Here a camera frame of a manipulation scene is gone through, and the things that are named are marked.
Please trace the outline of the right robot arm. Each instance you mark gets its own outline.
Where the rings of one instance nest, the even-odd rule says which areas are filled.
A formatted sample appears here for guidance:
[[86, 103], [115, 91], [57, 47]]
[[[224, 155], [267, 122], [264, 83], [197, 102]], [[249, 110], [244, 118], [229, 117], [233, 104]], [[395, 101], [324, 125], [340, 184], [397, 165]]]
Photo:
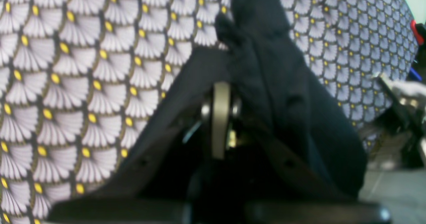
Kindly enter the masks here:
[[372, 169], [394, 171], [425, 168], [425, 84], [419, 81], [391, 80], [384, 73], [374, 78], [392, 100], [394, 128], [372, 152]]

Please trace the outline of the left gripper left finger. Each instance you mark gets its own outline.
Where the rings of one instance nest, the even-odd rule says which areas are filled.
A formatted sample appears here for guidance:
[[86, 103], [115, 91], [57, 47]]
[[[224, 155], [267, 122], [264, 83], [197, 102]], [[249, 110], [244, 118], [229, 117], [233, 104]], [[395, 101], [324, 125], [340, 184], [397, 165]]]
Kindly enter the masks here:
[[232, 91], [215, 83], [100, 189], [55, 204], [48, 224], [191, 224], [187, 200], [199, 167], [224, 161], [232, 145]]

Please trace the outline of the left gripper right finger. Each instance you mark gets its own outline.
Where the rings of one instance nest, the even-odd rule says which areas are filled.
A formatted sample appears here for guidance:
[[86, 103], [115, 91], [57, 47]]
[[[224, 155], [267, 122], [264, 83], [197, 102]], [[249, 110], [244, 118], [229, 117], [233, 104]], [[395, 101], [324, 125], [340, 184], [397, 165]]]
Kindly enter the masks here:
[[358, 201], [318, 177], [252, 115], [230, 103], [232, 224], [390, 224], [387, 208]]

